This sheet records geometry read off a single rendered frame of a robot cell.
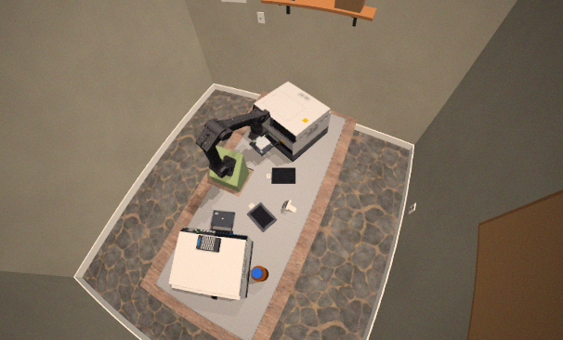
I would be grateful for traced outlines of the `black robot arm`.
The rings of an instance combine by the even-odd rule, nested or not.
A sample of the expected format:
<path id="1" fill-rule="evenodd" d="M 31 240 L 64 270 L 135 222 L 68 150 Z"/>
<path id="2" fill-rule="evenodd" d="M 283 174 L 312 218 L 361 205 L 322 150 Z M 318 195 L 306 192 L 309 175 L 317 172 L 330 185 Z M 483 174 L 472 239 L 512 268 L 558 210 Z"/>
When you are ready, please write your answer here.
<path id="1" fill-rule="evenodd" d="M 255 133 L 254 129 L 261 128 L 262 124 L 269 117 L 270 113 L 268 110 L 259 111 L 258 109 L 253 109 L 249 113 L 227 120 L 218 121 L 217 118 L 208 120 L 204 125 L 205 129 L 195 141 L 203 151 L 208 153 L 206 153 L 209 160 L 208 167 L 221 178 L 225 175 L 232 177 L 236 160 L 225 155 L 222 162 L 216 149 L 217 143 L 220 140 L 224 141 L 230 138 L 233 131 L 245 126 L 250 126 L 251 132 Z"/>

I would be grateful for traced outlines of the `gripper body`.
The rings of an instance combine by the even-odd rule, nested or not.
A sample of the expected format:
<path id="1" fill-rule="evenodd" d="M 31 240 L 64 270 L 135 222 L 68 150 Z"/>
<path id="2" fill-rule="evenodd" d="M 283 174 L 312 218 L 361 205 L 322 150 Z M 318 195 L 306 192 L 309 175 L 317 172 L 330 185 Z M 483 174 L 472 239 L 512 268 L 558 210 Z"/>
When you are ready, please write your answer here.
<path id="1" fill-rule="evenodd" d="M 258 137 L 263 137 L 265 134 L 269 132 L 269 130 L 262 125 L 260 129 L 254 129 L 255 133 L 250 132 L 248 137 L 251 140 L 257 139 Z"/>

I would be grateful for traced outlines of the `white multiwell plate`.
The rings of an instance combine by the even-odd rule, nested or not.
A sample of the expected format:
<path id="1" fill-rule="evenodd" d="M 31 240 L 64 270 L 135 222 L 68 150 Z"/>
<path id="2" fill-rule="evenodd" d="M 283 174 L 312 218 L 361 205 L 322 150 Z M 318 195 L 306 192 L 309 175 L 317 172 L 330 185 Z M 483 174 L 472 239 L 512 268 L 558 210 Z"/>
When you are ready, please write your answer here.
<path id="1" fill-rule="evenodd" d="M 260 141 L 261 141 L 261 142 L 260 142 Z M 263 142 L 262 142 L 262 141 L 263 141 Z M 264 142 L 264 141 L 265 141 L 265 142 Z M 258 137 L 258 138 L 256 139 L 256 144 L 255 144 L 255 145 L 256 145 L 259 149 L 262 150 L 262 149 L 264 149 L 268 144 L 270 144 L 270 141 L 268 141 L 268 140 L 263 136 L 263 137 Z"/>

